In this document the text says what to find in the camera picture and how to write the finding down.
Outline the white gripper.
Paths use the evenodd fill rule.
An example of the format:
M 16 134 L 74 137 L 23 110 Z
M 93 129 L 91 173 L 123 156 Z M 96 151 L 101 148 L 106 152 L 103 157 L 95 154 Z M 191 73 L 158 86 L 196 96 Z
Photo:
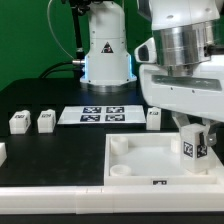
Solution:
M 190 124 L 186 114 L 211 119 L 202 121 L 203 139 L 206 146 L 214 146 L 217 129 L 224 122 L 224 55 L 212 55 L 193 69 L 192 76 L 178 77 L 169 76 L 156 64 L 153 38 L 138 46 L 134 54 L 141 63 L 139 79 L 147 104 L 175 111 L 172 118 L 179 131 Z

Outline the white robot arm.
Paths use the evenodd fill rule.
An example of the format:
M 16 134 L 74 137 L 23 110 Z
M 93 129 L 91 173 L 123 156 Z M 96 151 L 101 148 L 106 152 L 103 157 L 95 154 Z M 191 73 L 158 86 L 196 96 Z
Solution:
M 145 101 L 174 113 L 180 126 L 189 115 L 203 119 L 201 140 L 216 143 L 224 123 L 224 46 L 216 31 L 224 0 L 137 0 L 152 37 L 135 49 Z M 126 52 L 124 13 L 110 1 L 92 0 L 90 51 L 81 82 L 107 91 L 134 80 Z

